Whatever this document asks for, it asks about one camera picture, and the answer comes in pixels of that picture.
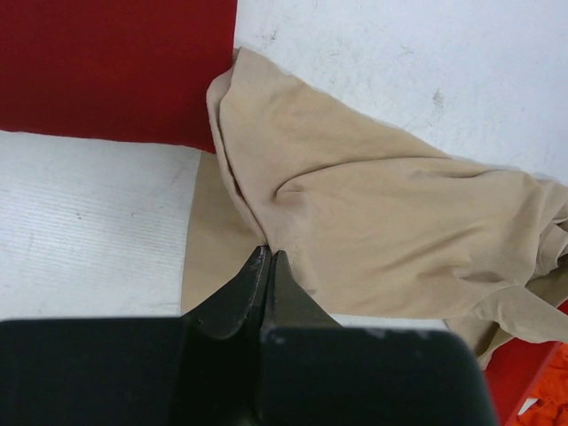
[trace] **red surface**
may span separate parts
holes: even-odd
[[[3,0],[0,129],[213,150],[236,0]]]
[[[568,302],[560,310],[568,313]],[[515,422],[518,411],[559,346],[559,342],[532,344],[513,339],[495,351],[485,377],[502,425]]]

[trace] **black object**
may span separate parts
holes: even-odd
[[[0,324],[0,425],[496,425],[443,331],[342,328],[259,247],[181,318]]]

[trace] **red mat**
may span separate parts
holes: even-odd
[[[213,151],[236,0],[0,2],[0,129]]]

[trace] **white textured surface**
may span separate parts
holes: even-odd
[[[240,0],[236,43],[450,154],[568,183],[567,20],[553,0]],[[177,313],[198,156],[0,132],[0,318]]]
[[[198,161],[0,132],[0,317],[177,313]]]

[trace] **beige cloth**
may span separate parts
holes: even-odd
[[[211,84],[207,101],[227,192],[218,177],[203,181],[216,170],[204,157],[186,309],[267,241],[288,252],[296,279],[328,312],[447,319],[485,356],[499,337],[488,328],[494,321],[530,342],[568,342],[568,317],[525,288],[566,252],[568,188],[453,160],[247,50]],[[217,217],[221,210],[226,217]],[[560,275],[544,280],[555,282],[562,302],[568,282]]]

